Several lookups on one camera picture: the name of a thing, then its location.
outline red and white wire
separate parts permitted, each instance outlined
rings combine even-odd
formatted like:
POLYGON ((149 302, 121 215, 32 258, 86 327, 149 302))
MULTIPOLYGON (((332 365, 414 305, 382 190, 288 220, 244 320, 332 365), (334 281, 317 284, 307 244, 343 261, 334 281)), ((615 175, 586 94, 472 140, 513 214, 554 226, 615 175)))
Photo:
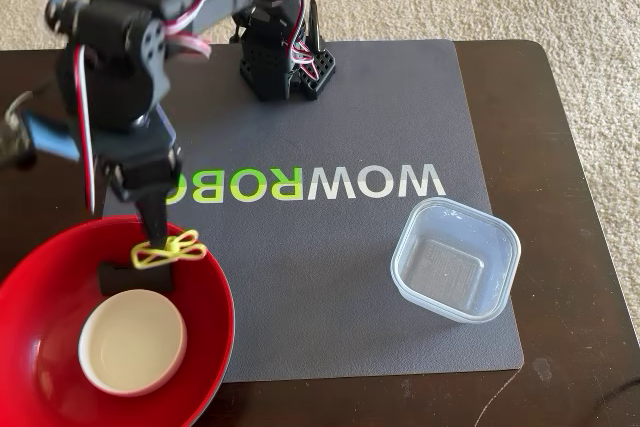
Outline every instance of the red and white wire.
POLYGON ((298 11, 298 17, 296 19, 295 27, 292 29, 289 39, 287 40, 287 56, 289 59, 300 65, 302 69, 311 79, 319 80, 320 75, 315 65, 315 58, 309 48, 305 45, 304 41, 296 41, 300 36, 300 30, 302 29, 302 22, 305 16, 305 2, 300 0, 300 10, 298 11))
POLYGON ((84 164, 84 191, 87 209, 93 212, 96 205, 95 172, 93 149, 91 147, 91 129, 89 124, 89 104, 87 102, 87 81, 84 73, 84 45, 77 45, 74 52, 74 77, 76 101, 78 104, 78 123, 82 143, 82 162, 84 164))
POLYGON ((167 35, 177 34, 179 32, 182 32, 184 29, 186 29, 189 26, 189 24, 191 24, 191 22, 193 22, 194 19, 197 17, 198 13, 202 9, 202 6, 206 1, 207 0, 195 0, 191 5, 191 7, 189 7, 189 10, 187 10, 180 17, 173 20, 166 21, 164 23, 166 34, 167 35))
POLYGON ((167 35, 166 39, 169 44, 177 45, 190 52, 202 54, 207 59, 211 56, 211 46, 198 35, 179 32, 167 35))

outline yellow rubber band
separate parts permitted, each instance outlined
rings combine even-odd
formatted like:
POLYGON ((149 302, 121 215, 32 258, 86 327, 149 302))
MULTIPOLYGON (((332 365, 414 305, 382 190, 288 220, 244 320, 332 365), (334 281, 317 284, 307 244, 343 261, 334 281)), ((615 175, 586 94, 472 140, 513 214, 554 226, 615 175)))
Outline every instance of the yellow rubber band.
POLYGON ((152 249, 142 242, 131 249, 131 263, 136 269, 148 269, 171 264, 178 260, 199 260, 207 255, 207 248, 198 242, 198 231, 187 230, 178 236, 167 237, 164 249, 152 249))

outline green letter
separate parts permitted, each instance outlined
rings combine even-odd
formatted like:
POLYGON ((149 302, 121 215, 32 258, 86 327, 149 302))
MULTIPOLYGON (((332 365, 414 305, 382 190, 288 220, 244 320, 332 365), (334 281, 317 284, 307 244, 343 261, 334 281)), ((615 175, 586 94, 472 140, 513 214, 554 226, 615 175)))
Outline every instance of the green letter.
POLYGON ((278 179, 278 182, 271 186, 271 195, 277 200, 302 200, 302 169, 300 167, 293 168, 293 179, 288 179, 280 169, 272 168, 271 172, 278 179), (283 194, 282 189, 285 187, 293 187, 293 192, 283 194))
POLYGON ((231 191, 231 195, 233 195, 240 202, 255 202, 256 200, 261 199, 267 191, 267 178, 259 170, 241 169, 231 177, 231 181, 229 182, 229 190, 231 191), (240 192, 240 181, 245 175, 252 175, 258 181, 258 187, 253 194, 245 195, 240 192))
POLYGON ((187 179, 185 179, 183 174, 180 174, 180 178, 178 179, 178 187, 175 189, 173 195, 169 194, 167 196, 167 205, 173 205, 177 202, 180 202, 184 194, 187 193, 187 179))
POLYGON ((201 170, 193 174, 193 200, 200 204, 219 204, 224 198, 224 170, 201 170), (214 177, 214 182, 205 183, 205 177, 214 177), (204 192, 213 192, 205 197, 204 192))

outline white letter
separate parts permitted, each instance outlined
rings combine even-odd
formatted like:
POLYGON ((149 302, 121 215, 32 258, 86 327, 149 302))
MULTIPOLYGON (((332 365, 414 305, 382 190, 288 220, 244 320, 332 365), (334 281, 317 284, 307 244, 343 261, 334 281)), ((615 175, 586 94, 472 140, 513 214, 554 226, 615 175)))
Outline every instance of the white letter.
POLYGON ((413 188, 416 189, 416 193, 420 197, 424 197, 427 195, 427 187, 429 186, 429 175, 433 179, 433 185, 436 187, 436 192, 438 195, 446 195, 444 192, 444 188, 440 183, 440 177, 436 173, 436 169, 433 167, 433 164, 424 164, 424 168, 422 169, 422 180, 419 183, 416 178, 416 174, 413 172, 413 168, 410 165, 403 165, 402 171, 400 172, 400 188, 398 189, 398 197, 406 197, 407 195, 407 176, 411 178, 411 183, 413 184, 413 188))
POLYGON ((360 187, 360 191, 366 195, 367 197, 371 197, 374 199, 379 199, 381 197, 385 197, 391 193, 393 190, 393 176, 391 172, 389 172, 384 167, 380 167, 379 165, 370 165, 369 167, 365 167, 358 174, 358 187, 360 187), (384 175, 384 187, 380 192, 374 192, 367 185, 367 175, 369 172, 380 172, 384 175))
POLYGON ((327 199, 335 199, 338 196, 340 180, 344 182, 344 190, 346 190, 347 192, 347 197, 349 197, 350 199, 355 199, 356 193, 353 191, 351 181, 349 180, 349 174, 347 174, 347 169, 344 167, 338 167, 336 169, 336 173, 333 176, 333 184, 331 184, 331 187, 329 187, 329 181, 327 180, 327 176, 324 173, 324 169, 322 167, 316 167, 315 169, 313 169, 313 174, 311 176, 311 185, 309 186, 309 196, 307 197, 307 199, 316 199, 318 182, 322 182, 322 187, 324 187, 324 193, 326 194, 327 199))

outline red bowl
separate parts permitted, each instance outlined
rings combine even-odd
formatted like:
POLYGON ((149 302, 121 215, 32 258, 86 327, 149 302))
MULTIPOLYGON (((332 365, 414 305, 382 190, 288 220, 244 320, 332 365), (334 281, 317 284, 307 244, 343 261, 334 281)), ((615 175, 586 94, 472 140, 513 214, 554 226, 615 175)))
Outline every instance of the red bowl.
POLYGON ((174 266, 167 297, 184 318, 189 342, 167 384, 145 396, 115 397, 95 388, 80 368, 80 331, 104 300, 98 262, 127 262, 132 245, 144 240, 135 216, 87 222, 42 244, 0 286, 1 426, 175 427, 195 422, 207 407, 234 333, 231 291, 211 254, 174 266))

